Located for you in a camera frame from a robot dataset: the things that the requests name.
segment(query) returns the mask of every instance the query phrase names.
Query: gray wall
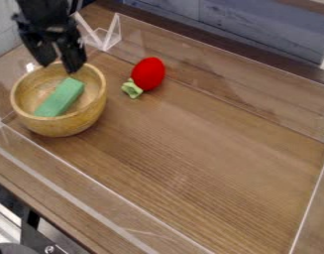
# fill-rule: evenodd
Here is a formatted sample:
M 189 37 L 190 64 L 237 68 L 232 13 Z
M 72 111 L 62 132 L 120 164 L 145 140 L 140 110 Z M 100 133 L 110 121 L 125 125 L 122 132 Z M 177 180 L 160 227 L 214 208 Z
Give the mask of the gray wall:
M 323 61 L 324 16 L 273 0 L 124 0 L 124 3 L 304 62 Z

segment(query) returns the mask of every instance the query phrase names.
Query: bowl rim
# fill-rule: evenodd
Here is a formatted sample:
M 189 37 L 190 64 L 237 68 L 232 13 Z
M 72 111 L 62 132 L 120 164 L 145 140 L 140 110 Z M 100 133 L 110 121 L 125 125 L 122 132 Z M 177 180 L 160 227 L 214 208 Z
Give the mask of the bowl rim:
M 56 65 L 56 64 L 62 64 L 62 62 L 53 62 L 53 63 L 50 63 L 50 65 Z M 93 100 L 93 102 L 92 102 L 89 105 L 86 105 L 85 107 L 82 107 L 82 108 L 81 108 L 78 111 L 76 111 L 76 112 L 72 112 L 72 113 L 65 114 L 65 115 L 54 116 L 54 117 L 34 116 L 34 115 L 26 113 L 26 112 L 20 108 L 20 106 L 18 106 L 17 103 L 16 103 L 16 96 L 14 96 L 16 90 L 17 90 L 17 87 L 18 87 L 20 83 L 21 83 L 22 80 L 26 78 L 26 76 L 28 76 L 29 74 L 34 73 L 34 71 L 37 71 L 37 70 L 40 70 L 40 69 L 44 68 L 42 66 L 38 66 L 38 67 L 34 68 L 33 71 L 25 73 L 25 74 L 17 79 L 17 81 L 16 81 L 16 83 L 14 83 L 12 89 L 10 89 L 10 105 L 12 105 L 12 107 L 13 107 L 16 113 L 20 114 L 21 116 L 26 117 L 26 118 L 33 119 L 33 120 L 61 120 L 61 119 L 70 118 L 70 117 L 76 116 L 76 115 L 80 114 L 81 112 L 85 112 L 85 111 L 90 108 L 90 106 L 101 99 L 102 95 L 105 94 L 105 79 L 104 79 L 104 75 L 102 75 L 101 71 L 97 69 L 97 67 L 94 67 L 94 66 L 93 66 L 92 64 L 89 64 L 89 63 L 84 63 L 82 65 L 85 65 L 86 67 L 89 67 L 89 68 L 94 71 L 96 75 L 97 75 L 98 78 L 100 78 L 100 83 L 101 83 L 100 91 L 98 91 L 97 97 L 96 97 L 96 99 Z

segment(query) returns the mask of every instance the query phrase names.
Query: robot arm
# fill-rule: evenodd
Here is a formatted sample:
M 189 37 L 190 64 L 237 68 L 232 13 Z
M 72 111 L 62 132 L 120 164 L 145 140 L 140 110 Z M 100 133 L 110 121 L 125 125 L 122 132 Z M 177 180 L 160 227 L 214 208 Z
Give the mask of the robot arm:
M 77 22 L 69 16 L 68 0 L 16 0 L 21 12 L 12 19 L 25 47 L 40 65 L 57 58 L 66 72 L 76 72 L 86 61 Z

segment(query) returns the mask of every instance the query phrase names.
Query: wooden bowl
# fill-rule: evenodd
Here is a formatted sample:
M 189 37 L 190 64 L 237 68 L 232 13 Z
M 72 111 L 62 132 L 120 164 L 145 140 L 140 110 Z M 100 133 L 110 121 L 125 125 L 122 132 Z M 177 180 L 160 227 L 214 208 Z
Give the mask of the wooden bowl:
M 66 137 L 86 129 L 96 121 L 105 103 L 105 80 L 98 69 L 85 63 L 69 77 L 84 83 L 84 92 L 66 113 L 38 117 L 33 112 L 58 83 L 68 77 L 61 63 L 38 67 L 16 82 L 10 104 L 20 121 L 33 132 L 49 137 Z

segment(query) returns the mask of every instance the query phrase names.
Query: red strawberry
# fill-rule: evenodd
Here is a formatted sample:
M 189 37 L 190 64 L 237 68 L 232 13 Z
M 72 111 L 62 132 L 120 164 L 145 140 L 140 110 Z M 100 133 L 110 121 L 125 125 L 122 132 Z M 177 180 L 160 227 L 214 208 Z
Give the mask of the red strawberry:
M 162 81 L 165 67 L 157 58 L 146 58 L 134 66 L 130 79 L 121 86 L 121 90 L 130 98 L 136 98 L 142 91 L 153 89 Z

